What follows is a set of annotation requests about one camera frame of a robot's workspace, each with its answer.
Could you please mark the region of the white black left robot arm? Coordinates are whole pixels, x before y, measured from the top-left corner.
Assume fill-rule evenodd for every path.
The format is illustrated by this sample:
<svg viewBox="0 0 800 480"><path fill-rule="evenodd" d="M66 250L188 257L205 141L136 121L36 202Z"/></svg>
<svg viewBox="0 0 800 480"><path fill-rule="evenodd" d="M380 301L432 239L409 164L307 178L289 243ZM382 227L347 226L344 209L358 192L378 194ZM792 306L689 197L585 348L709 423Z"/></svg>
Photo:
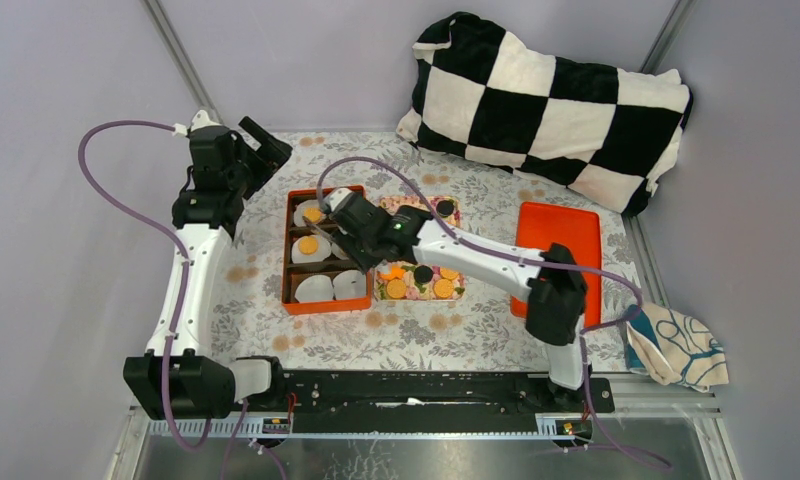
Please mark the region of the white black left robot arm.
<svg viewBox="0 0 800 480"><path fill-rule="evenodd" d="M248 116L231 129L200 111L184 131L191 164L171 209L168 290L159 325L144 354L126 359L123 378L153 420L226 418L245 398L272 411L286 397L279 360L212 359L210 312L218 264L245 203L287 162L292 147Z"/></svg>

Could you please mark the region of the orange compartment cookie box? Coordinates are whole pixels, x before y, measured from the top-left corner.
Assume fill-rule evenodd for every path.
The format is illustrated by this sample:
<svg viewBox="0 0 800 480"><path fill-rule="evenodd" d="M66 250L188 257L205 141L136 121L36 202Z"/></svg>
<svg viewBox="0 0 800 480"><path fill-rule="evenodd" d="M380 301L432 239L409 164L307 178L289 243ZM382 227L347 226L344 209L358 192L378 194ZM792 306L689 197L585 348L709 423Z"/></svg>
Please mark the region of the orange compartment cookie box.
<svg viewBox="0 0 800 480"><path fill-rule="evenodd" d="M363 311L372 305L372 275L334 243L337 223L321 213L317 191L287 195L281 302L291 315Z"/></svg>

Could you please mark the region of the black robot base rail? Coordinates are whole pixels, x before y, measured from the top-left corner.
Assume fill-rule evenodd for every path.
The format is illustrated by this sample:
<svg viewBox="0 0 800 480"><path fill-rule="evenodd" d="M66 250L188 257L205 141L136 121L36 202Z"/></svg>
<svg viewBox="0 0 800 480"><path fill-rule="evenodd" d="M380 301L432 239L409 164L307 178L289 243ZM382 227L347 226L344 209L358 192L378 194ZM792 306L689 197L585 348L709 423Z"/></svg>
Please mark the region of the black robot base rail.
<svg viewBox="0 0 800 480"><path fill-rule="evenodd" d="M544 373L287 370L248 410L296 434L530 434L588 404Z"/></svg>

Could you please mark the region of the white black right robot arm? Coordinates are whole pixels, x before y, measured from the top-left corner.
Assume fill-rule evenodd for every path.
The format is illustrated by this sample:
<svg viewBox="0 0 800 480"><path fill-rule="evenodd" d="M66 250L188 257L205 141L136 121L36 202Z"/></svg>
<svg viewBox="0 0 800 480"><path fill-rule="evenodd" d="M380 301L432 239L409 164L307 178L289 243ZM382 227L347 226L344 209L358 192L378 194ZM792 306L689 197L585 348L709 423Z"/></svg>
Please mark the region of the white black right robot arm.
<svg viewBox="0 0 800 480"><path fill-rule="evenodd" d="M403 205L390 213L349 188L320 196L318 205L337 227L331 240L363 271L397 261L444 267L525 303L525 328L547 353L551 402L573 412L588 400L578 340L588 286L566 247L499 243L451 226L431 209Z"/></svg>

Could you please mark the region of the floral cookie tray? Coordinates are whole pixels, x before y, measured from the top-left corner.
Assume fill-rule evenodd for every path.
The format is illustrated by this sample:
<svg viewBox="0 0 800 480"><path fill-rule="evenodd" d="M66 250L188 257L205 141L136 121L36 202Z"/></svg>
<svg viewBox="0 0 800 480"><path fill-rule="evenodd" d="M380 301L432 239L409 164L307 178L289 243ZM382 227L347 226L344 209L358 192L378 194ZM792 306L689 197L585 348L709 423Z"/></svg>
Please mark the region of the floral cookie tray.
<svg viewBox="0 0 800 480"><path fill-rule="evenodd" d="M446 223L460 226L459 202L455 197L429 196L427 199ZM378 204L391 214L402 206L427 210L416 196L384 196ZM374 279L374 295L381 301L455 301L464 293L465 278L455 270L436 265L393 262L378 271Z"/></svg>

